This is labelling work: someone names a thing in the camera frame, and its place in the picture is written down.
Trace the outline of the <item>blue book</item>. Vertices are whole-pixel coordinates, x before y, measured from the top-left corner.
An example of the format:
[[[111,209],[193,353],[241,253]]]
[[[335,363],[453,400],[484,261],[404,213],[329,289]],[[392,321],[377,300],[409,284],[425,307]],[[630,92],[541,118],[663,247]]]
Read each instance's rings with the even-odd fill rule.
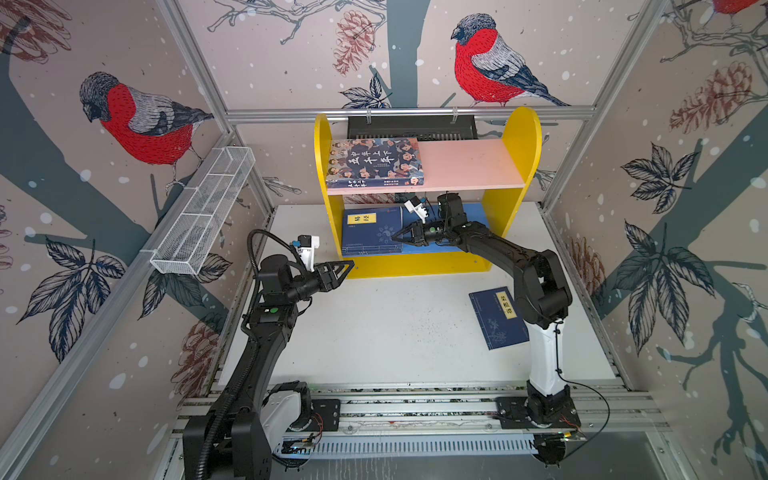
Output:
[[[489,350],[529,341],[528,329],[507,287],[473,292],[469,299]]]
[[[399,254],[403,244],[394,241],[392,236],[402,227],[400,207],[346,210],[342,222],[342,255]]]

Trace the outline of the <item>large illustrated colourful book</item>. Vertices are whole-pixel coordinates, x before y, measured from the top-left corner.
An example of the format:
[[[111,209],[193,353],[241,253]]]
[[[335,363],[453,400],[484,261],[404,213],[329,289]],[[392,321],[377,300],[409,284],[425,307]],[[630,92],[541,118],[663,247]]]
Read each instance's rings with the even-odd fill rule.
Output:
[[[347,139],[331,144],[329,189],[420,186],[424,184],[416,138]]]

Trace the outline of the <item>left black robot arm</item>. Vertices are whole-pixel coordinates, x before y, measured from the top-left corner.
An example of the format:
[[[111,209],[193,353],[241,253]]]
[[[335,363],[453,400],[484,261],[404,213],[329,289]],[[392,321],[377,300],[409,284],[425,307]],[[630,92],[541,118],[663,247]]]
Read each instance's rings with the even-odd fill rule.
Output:
[[[300,315],[298,304],[337,289],[355,264],[331,261],[305,269],[276,254],[262,260],[255,293],[241,323],[247,342],[219,398],[183,431],[187,479],[267,479],[273,453],[288,427],[311,415],[307,386],[271,387],[276,363]]]

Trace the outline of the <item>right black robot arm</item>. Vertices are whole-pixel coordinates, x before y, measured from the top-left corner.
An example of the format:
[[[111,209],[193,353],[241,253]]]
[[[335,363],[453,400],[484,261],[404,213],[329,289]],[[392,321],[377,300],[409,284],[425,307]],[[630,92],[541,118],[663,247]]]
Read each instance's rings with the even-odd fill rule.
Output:
[[[438,197],[438,215],[428,219],[428,209],[413,196],[405,209],[418,219],[392,235],[396,242],[414,247],[432,243],[454,246],[500,268],[513,278],[513,304],[528,324],[532,354],[526,384],[527,415],[534,425],[546,427],[570,409],[570,387],[560,366],[562,346],[559,325],[568,316],[573,297],[562,263],[552,250],[537,251],[493,233],[485,224],[469,220],[461,197]]]

